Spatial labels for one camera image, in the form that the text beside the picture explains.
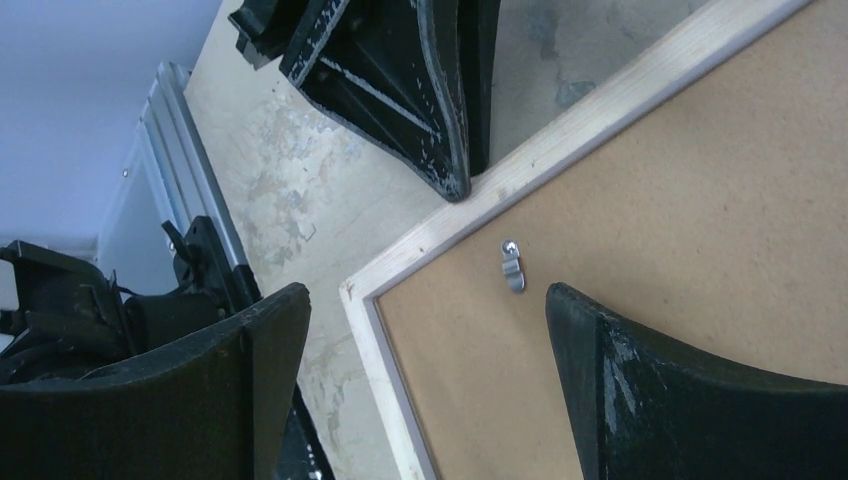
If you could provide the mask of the brown backing board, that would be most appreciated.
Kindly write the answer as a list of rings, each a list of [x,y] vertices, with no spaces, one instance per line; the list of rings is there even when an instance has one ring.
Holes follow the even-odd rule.
[[[718,356],[845,383],[846,3],[810,3],[379,297],[437,479],[581,477],[556,282]]]

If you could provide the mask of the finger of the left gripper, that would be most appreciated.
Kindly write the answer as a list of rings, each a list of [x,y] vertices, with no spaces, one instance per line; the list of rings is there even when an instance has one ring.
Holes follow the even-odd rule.
[[[469,171],[483,173],[490,162],[492,78],[501,2],[458,2],[457,39],[468,118]]]

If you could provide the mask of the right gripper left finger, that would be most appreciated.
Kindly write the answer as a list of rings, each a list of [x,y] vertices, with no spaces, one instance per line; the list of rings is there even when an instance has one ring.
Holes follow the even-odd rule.
[[[208,479],[165,436],[175,411],[168,392],[183,354],[177,345],[100,368],[1,390],[5,479]]]

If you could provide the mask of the picture frame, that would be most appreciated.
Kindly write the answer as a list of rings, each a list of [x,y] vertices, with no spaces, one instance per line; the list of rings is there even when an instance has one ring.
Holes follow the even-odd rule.
[[[377,299],[710,70],[806,7],[804,1],[710,1],[339,287],[347,321],[402,479],[435,479],[424,435]]]

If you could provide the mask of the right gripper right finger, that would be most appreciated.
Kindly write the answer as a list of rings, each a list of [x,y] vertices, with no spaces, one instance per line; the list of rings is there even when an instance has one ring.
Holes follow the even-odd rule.
[[[843,479],[847,389],[744,365],[565,283],[546,320],[588,479]]]

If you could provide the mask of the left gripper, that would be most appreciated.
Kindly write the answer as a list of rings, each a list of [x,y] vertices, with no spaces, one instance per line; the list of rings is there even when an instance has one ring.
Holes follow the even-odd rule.
[[[455,1],[244,0],[228,15],[254,70],[284,54],[316,109],[449,202],[471,192],[458,19]]]

